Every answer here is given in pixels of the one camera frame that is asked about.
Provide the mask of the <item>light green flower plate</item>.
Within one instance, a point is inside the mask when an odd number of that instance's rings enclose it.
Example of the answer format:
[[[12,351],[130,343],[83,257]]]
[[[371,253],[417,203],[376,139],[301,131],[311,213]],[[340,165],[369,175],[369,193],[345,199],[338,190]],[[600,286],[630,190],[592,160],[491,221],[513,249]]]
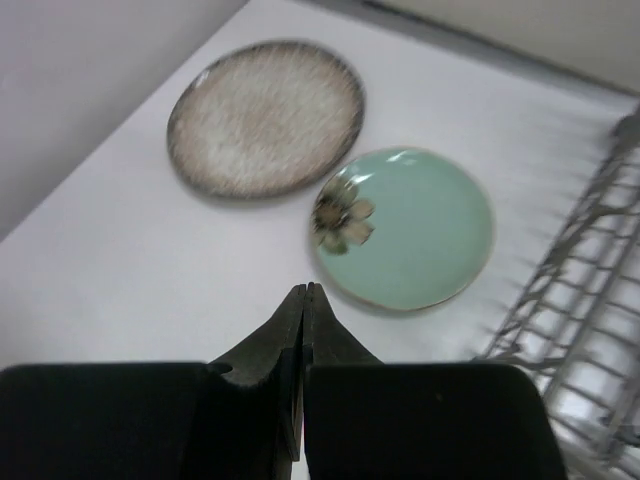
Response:
[[[490,197],[457,163],[421,148],[362,154],[314,200],[310,241],[318,267],[345,294],[398,312],[460,294],[496,240]]]

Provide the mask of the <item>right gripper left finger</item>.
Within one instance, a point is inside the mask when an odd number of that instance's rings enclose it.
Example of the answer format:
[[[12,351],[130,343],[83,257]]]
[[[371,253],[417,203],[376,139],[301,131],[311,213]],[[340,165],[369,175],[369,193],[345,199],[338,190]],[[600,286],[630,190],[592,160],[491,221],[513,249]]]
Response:
[[[276,385],[276,425],[289,458],[300,460],[302,432],[302,340],[306,297],[304,284],[294,286],[263,325],[209,363],[239,389]]]

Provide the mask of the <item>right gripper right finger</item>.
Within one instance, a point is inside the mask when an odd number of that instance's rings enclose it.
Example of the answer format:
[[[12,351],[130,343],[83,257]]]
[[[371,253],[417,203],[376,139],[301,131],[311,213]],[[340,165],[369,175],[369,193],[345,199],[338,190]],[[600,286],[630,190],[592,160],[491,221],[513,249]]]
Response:
[[[321,284],[307,285],[302,314],[305,365],[380,365],[338,320]]]

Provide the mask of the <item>speckled brown round plate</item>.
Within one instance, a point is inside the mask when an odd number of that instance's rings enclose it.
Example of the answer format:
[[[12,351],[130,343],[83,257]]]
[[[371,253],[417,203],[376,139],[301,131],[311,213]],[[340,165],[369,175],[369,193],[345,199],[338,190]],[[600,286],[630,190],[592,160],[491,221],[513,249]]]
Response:
[[[178,97],[166,125],[169,161],[212,198],[262,200],[318,181],[352,149],[366,90],[338,52],[276,38],[228,52]]]

